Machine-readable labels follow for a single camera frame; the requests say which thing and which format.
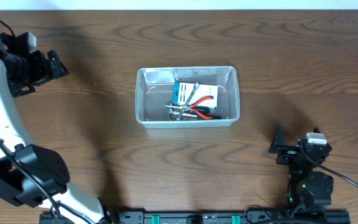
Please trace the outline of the small black-handled hammer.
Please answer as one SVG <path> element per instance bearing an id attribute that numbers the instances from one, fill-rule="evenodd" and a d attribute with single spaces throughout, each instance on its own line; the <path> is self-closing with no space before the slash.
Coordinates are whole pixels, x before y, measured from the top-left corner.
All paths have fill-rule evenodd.
<path id="1" fill-rule="evenodd" d="M 180 115 L 179 111 L 173 111 L 173 112 L 169 112 L 169 118 L 172 120 L 173 118 L 176 118 L 177 116 Z M 212 119 L 222 119 L 221 116 L 213 116 L 213 115 L 200 115 L 197 114 L 195 112 L 192 113 L 183 113 L 181 118 L 186 118 L 186 119 L 201 119 L 201 120 L 212 120 Z"/>

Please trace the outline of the red-handled pliers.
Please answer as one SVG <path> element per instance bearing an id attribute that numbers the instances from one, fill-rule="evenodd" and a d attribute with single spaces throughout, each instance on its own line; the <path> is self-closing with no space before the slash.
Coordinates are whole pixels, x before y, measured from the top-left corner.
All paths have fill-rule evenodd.
<path id="1" fill-rule="evenodd" d="M 198 101 L 196 101 L 195 103 L 190 104 L 191 108 L 189 108 L 185 112 L 188 112 L 188 113 L 195 112 L 195 113 L 200 114 L 200 115 L 204 115 L 204 114 L 208 115 L 208 113 L 202 113 L 202 112 L 200 112 L 198 110 L 195 110 L 194 107 L 200 106 L 200 104 L 203 103 L 204 101 L 212 100 L 212 99 L 213 99 L 212 96 L 204 96 L 204 97 L 200 98 Z"/>

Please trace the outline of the black yellow screwdriver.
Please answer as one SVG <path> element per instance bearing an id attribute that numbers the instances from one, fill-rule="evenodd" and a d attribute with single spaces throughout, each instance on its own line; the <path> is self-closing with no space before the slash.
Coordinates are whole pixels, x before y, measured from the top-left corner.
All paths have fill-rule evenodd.
<path id="1" fill-rule="evenodd" d="M 174 106 L 174 105 L 165 105 L 165 107 L 167 108 L 175 108 L 175 109 L 182 109 L 182 106 Z M 210 109 L 208 107 L 204 107 L 204 106 L 197 106 L 194 107 L 195 110 L 198 110 L 202 113 L 209 113 Z"/>

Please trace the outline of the silver combination wrench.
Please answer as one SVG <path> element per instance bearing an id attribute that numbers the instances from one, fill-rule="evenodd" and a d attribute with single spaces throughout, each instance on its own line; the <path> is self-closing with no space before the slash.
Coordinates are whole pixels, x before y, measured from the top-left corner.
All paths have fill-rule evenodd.
<path id="1" fill-rule="evenodd" d="M 190 95 L 189 95 L 189 97 L 188 97 L 186 103 L 185 103 L 183 106 L 181 106 L 181 110 L 180 110 L 180 112 L 179 112 L 179 114 L 178 114 L 178 116 L 177 116 L 177 118 L 176 118 L 177 121 L 179 121 L 179 120 L 181 119 L 182 114 L 183 114 L 186 110 L 188 110 L 189 108 L 191 108 L 191 106 L 189 105 L 189 103 L 190 103 L 190 101 L 191 101 L 193 95 L 195 94 L 195 92 L 196 92 L 197 89 L 199 88 L 199 86 L 200 86 L 200 84 L 199 84 L 198 82 L 196 82 L 196 83 L 194 84 L 193 90 L 192 90 L 192 92 L 190 93 Z"/>

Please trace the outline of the clear plastic storage container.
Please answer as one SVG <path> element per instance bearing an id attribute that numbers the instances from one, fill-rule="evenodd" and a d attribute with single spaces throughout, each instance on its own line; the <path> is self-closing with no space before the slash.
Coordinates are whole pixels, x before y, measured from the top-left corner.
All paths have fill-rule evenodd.
<path id="1" fill-rule="evenodd" d="M 169 118 L 175 83 L 218 86 L 218 106 L 209 115 L 222 119 Z M 136 120 L 145 128 L 207 128 L 230 126 L 240 118 L 240 96 L 236 69 L 232 66 L 141 68 L 135 88 Z"/>

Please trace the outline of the blue white screw box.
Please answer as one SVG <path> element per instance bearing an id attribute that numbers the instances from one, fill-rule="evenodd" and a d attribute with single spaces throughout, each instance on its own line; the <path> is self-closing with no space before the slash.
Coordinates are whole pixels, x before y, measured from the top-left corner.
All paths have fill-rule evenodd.
<path id="1" fill-rule="evenodd" d="M 173 104 L 184 105 L 194 89 L 194 83 L 175 83 L 173 89 Z M 199 84 L 189 104 L 195 104 L 203 97 L 210 96 L 211 100 L 204 100 L 199 106 L 216 109 L 218 106 L 218 86 Z"/>

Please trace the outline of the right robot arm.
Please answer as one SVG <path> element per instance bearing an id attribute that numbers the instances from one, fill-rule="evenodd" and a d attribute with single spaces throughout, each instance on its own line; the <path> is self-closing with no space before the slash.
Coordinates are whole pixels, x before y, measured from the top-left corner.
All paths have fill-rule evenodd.
<path id="1" fill-rule="evenodd" d="M 268 152 L 277 155 L 277 164 L 288 166 L 287 200 L 292 208 L 317 209 L 331 205 L 334 180 L 314 170 L 331 151 L 332 147 L 318 128 L 306 133 L 296 146 L 287 146 L 282 127 L 277 126 Z"/>

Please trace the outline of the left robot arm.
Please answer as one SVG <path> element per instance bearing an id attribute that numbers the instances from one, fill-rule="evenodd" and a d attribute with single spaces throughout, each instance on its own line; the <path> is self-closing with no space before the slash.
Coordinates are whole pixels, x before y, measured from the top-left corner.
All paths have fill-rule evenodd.
<path id="1" fill-rule="evenodd" d="M 56 51 L 36 46 L 30 32 L 0 33 L 0 198 L 47 209 L 45 223 L 115 223 L 99 198 L 71 182 L 61 155 L 36 145 L 21 121 L 14 99 L 69 73 Z"/>

